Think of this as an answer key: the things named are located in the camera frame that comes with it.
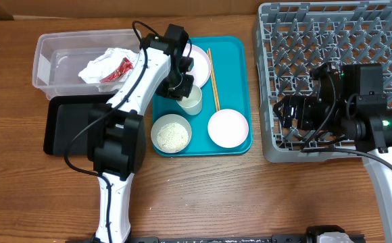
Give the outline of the white napkin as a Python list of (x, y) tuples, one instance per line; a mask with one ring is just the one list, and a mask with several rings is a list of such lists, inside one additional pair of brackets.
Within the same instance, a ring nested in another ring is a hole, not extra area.
[[(100, 83), (102, 78), (108, 76), (120, 65), (124, 57), (132, 62), (133, 69), (119, 77), (115, 82)], [(119, 90), (134, 70), (138, 60), (139, 54), (130, 49), (108, 48), (103, 55), (88, 62), (85, 69), (78, 73), (78, 76), (87, 84), (95, 84), (99, 92)]]

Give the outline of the grey bowl of rice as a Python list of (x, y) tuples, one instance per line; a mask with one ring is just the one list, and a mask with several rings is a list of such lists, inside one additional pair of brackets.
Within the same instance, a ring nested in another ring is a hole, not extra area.
[(151, 141), (163, 153), (179, 153), (190, 143), (190, 123), (177, 114), (167, 114), (157, 119), (151, 129)]

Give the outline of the red snack wrapper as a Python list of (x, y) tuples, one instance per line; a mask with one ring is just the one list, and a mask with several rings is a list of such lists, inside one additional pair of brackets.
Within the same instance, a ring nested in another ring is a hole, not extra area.
[(102, 78), (100, 83), (110, 83), (115, 82), (119, 77), (126, 74), (128, 71), (133, 69), (132, 62), (127, 58), (124, 57), (120, 63), (120, 65), (108, 76)]

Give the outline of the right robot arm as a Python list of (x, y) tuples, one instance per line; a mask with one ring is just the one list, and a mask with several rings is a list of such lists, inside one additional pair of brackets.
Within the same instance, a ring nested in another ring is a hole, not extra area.
[(386, 242), (392, 242), (392, 109), (383, 91), (379, 63), (335, 68), (323, 63), (310, 71), (315, 94), (286, 95), (273, 112), (282, 128), (297, 124), (311, 131), (300, 151), (344, 153), (362, 158), (371, 177)]

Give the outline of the white paper cup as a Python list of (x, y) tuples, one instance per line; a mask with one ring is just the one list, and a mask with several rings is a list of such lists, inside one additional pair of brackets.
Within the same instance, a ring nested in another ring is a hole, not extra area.
[(188, 115), (200, 113), (202, 110), (202, 91), (200, 87), (193, 85), (189, 96), (183, 97), (177, 103)]

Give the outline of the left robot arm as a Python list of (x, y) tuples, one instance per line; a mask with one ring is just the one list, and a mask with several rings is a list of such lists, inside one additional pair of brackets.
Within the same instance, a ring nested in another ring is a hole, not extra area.
[(143, 116), (154, 95), (180, 101), (190, 95), (193, 60), (185, 54), (189, 35), (170, 24), (164, 35), (140, 38), (139, 59), (122, 88), (93, 105), (87, 128), (87, 158), (100, 185), (100, 221), (94, 242), (127, 242), (131, 229), (131, 183), (146, 151)]

